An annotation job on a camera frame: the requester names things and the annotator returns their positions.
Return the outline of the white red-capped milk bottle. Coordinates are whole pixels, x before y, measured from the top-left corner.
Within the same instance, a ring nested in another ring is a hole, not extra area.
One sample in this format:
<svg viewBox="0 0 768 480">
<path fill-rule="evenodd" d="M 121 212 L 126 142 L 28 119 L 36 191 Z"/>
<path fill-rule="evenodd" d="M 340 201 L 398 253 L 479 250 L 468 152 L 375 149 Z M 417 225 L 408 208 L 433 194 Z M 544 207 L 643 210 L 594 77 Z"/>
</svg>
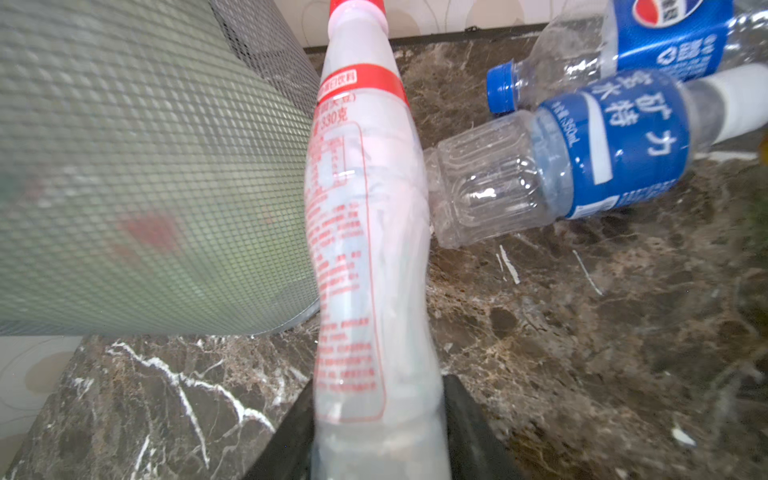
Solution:
<svg viewBox="0 0 768 480">
<path fill-rule="evenodd" d="M 423 150 L 380 1 L 334 1 L 304 186 L 315 479 L 447 479 Z"/>
</svg>

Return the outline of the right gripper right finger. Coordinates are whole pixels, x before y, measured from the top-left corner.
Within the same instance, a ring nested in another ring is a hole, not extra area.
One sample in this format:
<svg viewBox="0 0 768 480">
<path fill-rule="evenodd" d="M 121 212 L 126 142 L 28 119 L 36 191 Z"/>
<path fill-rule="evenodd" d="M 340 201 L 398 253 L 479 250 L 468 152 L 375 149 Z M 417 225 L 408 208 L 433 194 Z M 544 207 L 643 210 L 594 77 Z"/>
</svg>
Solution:
<svg viewBox="0 0 768 480">
<path fill-rule="evenodd" d="M 513 455 L 494 435 L 460 379 L 443 377 L 451 475 L 457 480 L 521 480 Z"/>
</svg>

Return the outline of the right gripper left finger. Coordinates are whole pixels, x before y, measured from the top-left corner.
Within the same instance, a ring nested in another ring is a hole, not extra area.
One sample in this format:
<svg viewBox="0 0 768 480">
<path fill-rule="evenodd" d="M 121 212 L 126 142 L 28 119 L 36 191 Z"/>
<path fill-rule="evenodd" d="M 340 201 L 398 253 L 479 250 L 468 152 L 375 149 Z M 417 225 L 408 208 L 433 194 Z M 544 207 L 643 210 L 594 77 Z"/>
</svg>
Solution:
<svg viewBox="0 0 768 480">
<path fill-rule="evenodd" d="M 242 479 L 310 479 L 314 432 L 313 381 L 309 380 Z"/>
</svg>

